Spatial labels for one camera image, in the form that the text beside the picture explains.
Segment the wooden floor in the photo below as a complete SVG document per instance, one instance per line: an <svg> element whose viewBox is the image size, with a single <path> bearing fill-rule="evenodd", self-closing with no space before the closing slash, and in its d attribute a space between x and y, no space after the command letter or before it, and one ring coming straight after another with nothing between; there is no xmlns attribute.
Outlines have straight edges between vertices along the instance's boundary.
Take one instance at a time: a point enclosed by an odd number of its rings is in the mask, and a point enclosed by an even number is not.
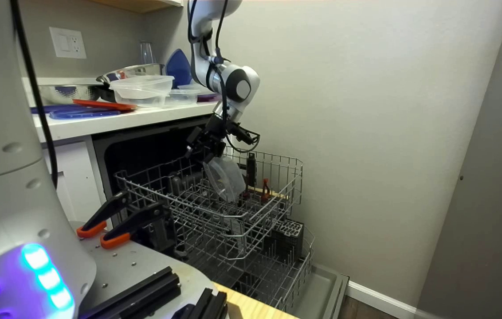
<svg viewBox="0 0 502 319"><path fill-rule="evenodd" d="M396 319L356 299L346 297L338 319Z"/></svg>

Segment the red dish item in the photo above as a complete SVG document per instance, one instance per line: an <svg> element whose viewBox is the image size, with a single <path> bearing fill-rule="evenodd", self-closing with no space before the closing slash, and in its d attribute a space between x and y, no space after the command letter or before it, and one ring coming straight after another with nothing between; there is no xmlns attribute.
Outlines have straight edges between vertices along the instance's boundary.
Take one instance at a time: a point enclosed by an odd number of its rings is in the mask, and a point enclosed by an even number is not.
<svg viewBox="0 0 502 319"><path fill-rule="evenodd" d="M132 104L109 103L109 102L89 101L89 100L73 100L73 102L77 105L104 107L106 109L117 109L119 111L132 111L133 109L137 108L137 105L132 105Z"/></svg>

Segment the wall plate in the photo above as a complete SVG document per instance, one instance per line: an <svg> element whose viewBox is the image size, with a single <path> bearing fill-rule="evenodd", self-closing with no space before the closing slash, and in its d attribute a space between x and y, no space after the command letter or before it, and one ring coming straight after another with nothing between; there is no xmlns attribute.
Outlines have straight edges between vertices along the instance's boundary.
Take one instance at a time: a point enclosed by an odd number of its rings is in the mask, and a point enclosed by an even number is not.
<svg viewBox="0 0 502 319"><path fill-rule="evenodd" d="M50 27L50 35L57 57L87 58L81 32Z"/></svg>

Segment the countertop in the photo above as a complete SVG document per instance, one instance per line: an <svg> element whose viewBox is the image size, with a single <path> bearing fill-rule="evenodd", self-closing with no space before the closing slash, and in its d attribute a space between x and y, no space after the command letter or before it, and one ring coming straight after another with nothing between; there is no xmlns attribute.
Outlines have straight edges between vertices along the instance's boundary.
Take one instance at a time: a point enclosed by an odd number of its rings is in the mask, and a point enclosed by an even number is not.
<svg viewBox="0 0 502 319"><path fill-rule="evenodd" d="M220 284L214 283L217 290L227 294L230 319L297 319L261 301L242 295Z"/></svg>
<svg viewBox="0 0 502 319"><path fill-rule="evenodd" d="M197 103L193 105L175 105L170 108L138 108L131 113L114 117L93 117L80 120L54 120L48 117L48 126L53 140L92 135L118 129L137 127L155 123L174 121L188 117L198 117L212 113L217 102ZM38 138L44 143L44 133L38 115L33 115Z"/></svg>

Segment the dishwasher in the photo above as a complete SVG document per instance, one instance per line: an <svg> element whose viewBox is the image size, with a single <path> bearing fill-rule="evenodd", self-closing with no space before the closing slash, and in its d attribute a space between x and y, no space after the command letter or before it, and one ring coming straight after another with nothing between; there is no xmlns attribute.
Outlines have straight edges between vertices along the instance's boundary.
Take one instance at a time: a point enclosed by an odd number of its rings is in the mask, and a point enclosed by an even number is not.
<svg viewBox="0 0 502 319"><path fill-rule="evenodd" d="M170 210L138 232L139 244L181 260L225 287L303 319L335 319L349 278L312 262L314 235L292 220L302 200L302 161L226 148L245 176L234 202L217 194L186 139L208 117L92 136L106 196L127 190L130 208L158 201Z"/></svg>

